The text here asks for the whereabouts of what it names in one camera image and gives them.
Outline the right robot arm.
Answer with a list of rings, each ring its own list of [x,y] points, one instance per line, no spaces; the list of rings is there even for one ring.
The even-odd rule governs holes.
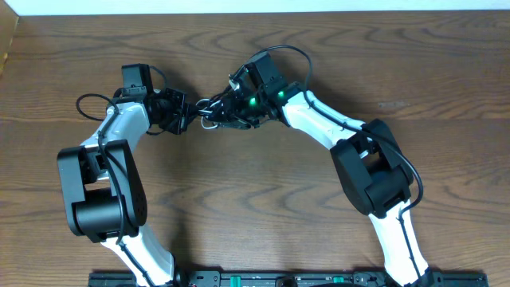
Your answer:
[[[410,219],[419,203],[410,186],[423,187],[419,174],[383,121],[365,123],[337,112],[314,95],[309,81],[287,82],[270,54],[259,52],[229,76],[207,118],[239,129],[280,121],[319,142],[330,152],[347,199],[370,219],[390,279],[399,286],[424,285],[429,265]]]

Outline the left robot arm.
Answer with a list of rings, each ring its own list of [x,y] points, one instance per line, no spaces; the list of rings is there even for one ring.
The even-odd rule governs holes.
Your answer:
[[[133,151],[145,136],[179,135],[197,109],[176,89],[153,86],[146,64],[122,67],[123,85],[107,97],[100,126],[59,151],[57,168],[69,229],[114,252],[137,286],[188,286],[190,279],[147,223],[147,197]]]

